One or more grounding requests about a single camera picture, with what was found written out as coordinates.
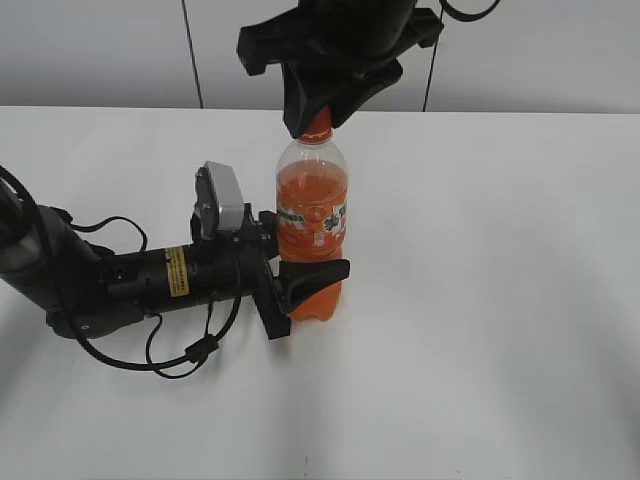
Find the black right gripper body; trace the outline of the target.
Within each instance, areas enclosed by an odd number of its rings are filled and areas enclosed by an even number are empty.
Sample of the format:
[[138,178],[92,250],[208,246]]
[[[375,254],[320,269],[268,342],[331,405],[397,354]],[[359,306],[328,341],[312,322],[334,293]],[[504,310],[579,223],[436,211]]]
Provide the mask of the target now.
[[397,80],[399,57],[432,46],[444,28],[415,1],[300,1],[240,29],[237,55],[250,76],[270,65],[304,80]]

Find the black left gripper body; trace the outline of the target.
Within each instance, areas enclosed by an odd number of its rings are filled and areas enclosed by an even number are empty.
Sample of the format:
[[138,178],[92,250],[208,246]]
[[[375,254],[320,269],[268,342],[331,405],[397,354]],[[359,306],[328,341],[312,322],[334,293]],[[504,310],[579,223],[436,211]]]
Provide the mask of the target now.
[[245,205],[243,223],[236,232],[219,232],[212,240],[203,239],[195,214],[190,229],[189,288],[194,299],[199,303],[210,298],[228,300],[240,292],[253,299],[270,340],[289,336],[291,319],[279,305],[272,259],[266,256],[258,216],[253,216],[251,205]]

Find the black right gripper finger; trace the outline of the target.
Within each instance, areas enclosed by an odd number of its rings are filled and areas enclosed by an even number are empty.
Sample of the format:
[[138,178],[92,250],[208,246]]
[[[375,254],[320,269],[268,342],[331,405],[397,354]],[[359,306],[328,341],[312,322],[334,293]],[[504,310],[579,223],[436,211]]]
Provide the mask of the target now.
[[398,60],[360,77],[349,78],[328,103],[332,127],[340,128],[365,103],[383,90],[395,85],[403,74]]
[[281,66],[284,104],[283,121],[292,138],[304,134],[325,107],[331,114],[330,126],[340,128],[339,98],[344,93],[345,79],[334,71],[313,70],[292,63]]

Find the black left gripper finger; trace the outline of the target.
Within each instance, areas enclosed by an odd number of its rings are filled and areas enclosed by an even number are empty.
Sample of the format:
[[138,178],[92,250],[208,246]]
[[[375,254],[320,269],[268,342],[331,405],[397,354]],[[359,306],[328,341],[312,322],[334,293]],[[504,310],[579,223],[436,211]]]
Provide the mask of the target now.
[[279,301],[290,316],[333,316],[341,295],[341,282],[349,277],[350,262],[279,263]]
[[258,223],[262,231],[261,238],[263,240],[266,256],[269,260],[274,259],[279,255],[277,215],[268,210],[260,211],[258,215]]

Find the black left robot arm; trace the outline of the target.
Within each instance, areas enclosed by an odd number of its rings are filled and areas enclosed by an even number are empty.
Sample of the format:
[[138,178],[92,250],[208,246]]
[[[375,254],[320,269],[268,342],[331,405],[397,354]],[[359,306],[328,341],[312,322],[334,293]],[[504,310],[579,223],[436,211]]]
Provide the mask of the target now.
[[35,224],[21,199],[1,188],[1,278],[46,313],[46,322],[64,338],[74,336],[61,317],[53,287],[60,286],[67,309],[84,335],[96,339],[164,313],[211,300],[253,298],[269,339],[291,332],[291,313],[316,293],[346,279],[348,260],[319,263],[282,261],[278,254],[276,216],[245,212],[237,232],[219,232],[202,240],[199,222],[191,220],[192,244],[116,254],[77,235],[63,210],[39,209],[58,270],[49,276]]

